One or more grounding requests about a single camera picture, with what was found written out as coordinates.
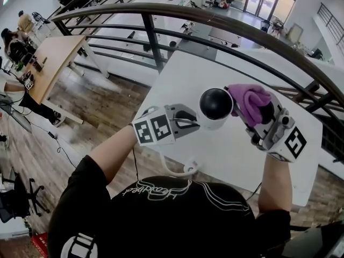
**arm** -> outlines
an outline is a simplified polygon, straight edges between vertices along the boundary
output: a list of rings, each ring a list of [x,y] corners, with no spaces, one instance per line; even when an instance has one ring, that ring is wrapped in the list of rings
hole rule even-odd
[[[267,155],[258,207],[260,214],[273,210],[291,210],[292,187],[288,163]]]
[[[25,91],[25,87],[23,85],[8,84],[8,82],[6,82],[5,92],[20,92],[20,91]]]
[[[104,172],[108,183],[113,180],[136,143],[134,128],[126,126],[92,150],[89,156]]]

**office chair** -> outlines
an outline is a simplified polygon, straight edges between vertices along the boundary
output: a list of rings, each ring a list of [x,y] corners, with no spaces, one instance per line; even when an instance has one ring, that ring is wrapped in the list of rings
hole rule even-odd
[[[32,190],[32,183],[34,183],[34,179],[29,179],[29,183],[30,183],[30,193],[27,194],[27,198],[30,199],[32,201],[32,205],[34,208],[34,211],[36,212],[36,214],[38,215],[38,217],[41,217],[42,214],[37,212],[37,206],[39,206],[43,211],[45,211],[46,213],[50,213],[49,209],[46,209],[45,207],[43,207],[39,201],[37,201],[36,197],[37,197],[37,193],[39,192],[39,190],[44,190],[44,186],[40,185],[35,192],[33,192]]]
[[[12,209],[11,200],[15,198],[15,191],[10,190],[0,193],[0,220],[4,224],[12,218],[15,218],[15,213]]]
[[[0,192],[0,219],[3,223],[8,222],[12,218],[22,217],[30,215],[30,204],[28,200],[31,200],[33,204],[34,211],[38,217],[41,217],[41,213],[37,211],[37,206],[39,206],[46,213],[50,213],[49,209],[44,208],[37,201],[37,193],[43,190],[43,186],[39,186],[35,191],[32,189],[32,183],[34,179],[29,179],[30,182],[30,192],[27,193],[26,188],[20,179],[19,175],[16,173],[16,179],[14,181],[15,189],[9,190],[7,192]]]
[[[9,54],[9,57],[16,64],[21,62],[23,57],[28,54],[27,48],[22,43],[20,43],[19,41],[13,42],[10,45],[10,51],[11,52]]]

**pink cloth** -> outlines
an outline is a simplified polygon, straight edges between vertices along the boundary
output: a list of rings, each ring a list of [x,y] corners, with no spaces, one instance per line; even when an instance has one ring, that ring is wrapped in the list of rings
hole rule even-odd
[[[271,102],[269,92],[256,84],[232,84],[228,86],[228,92],[240,107],[248,126],[254,127],[262,123],[263,117],[258,107],[266,106]]]

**white table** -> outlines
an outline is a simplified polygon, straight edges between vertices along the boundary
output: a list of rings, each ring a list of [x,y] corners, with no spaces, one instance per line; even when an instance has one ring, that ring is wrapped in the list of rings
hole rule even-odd
[[[218,44],[220,44],[222,41],[226,41],[230,44],[236,44],[238,46],[241,44],[240,36],[215,27],[212,28],[209,33],[209,40]]]
[[[183,103],[195,109],[201,94],[210,87],[235,83],[257,83],[255,80],[217,63],[175,51],[149,91],[137,117],[152,106]],[[290,164],[293,203],[307,204],[318,168],[323,126],[314,116],[281,94],[268,89],[286,107],[307,139],[307,145],[296,163]],[[194,156],[203,166],[200,171],[238,187],[254,191],[262,180],[266,154],[250,143],[245,125],[230,117],[217,131],[198,130],[162,146],[165,156],[185,164]]]

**desk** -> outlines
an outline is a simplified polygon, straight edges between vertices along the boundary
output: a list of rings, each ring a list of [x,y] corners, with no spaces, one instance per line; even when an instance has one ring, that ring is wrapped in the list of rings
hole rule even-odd
[[[257,67],[248,65],[254,73]],[[183,103],[195,110],[201,94],[206,89],[235,83],[259,84],[252,78],[215,62],[175,51],[156,79],[136,117],[141,116],[143,111],[152,105]],[[293,203],[305,206],[318,169],[323,126],[301,106],[272,89],[268,90],[289,110],[307,139],[307,145],[297,162],[290,164]],[[201,172],[254,191],[262,181],[266,154],[250,143],[245,128],[239,118],[229,117],[219,130],[198,130],[177,139],[173,145],[164,145],[161,148],[165,156],[182,164],[194,156],[202,164]]]
[[[218,39],[218,40],[223,40],[223,41],[227,41],[228,43],[231,44],[237,44],[238,46],[240,46],[241,44],[241,37],[231,33],[231,32],[227,32],[224,30],[221,30],[219,28],[212,28],[210,33],[209,33],[209,40],[213,41],[213,39]]]
[[[84,35],[71,35],[66,37],[46,38],[35,52],[37,61],[42,63],[47,58],[41,72],[37,72],[32,65],[26,66],[26,71],[30,70],[34,76],[34,86],[29,90],[30,96],[38,103],[45,104],[61,115],[82,124],[83,120],[73,114],[61,109],[57,105],[47,100],[55,83],[59,79],[62,71],[74,59],[77,51],[83,47],[88,56],[101,70],[105,77],[109,77],[106,68],[97,60],[96,55],[85,41]]]

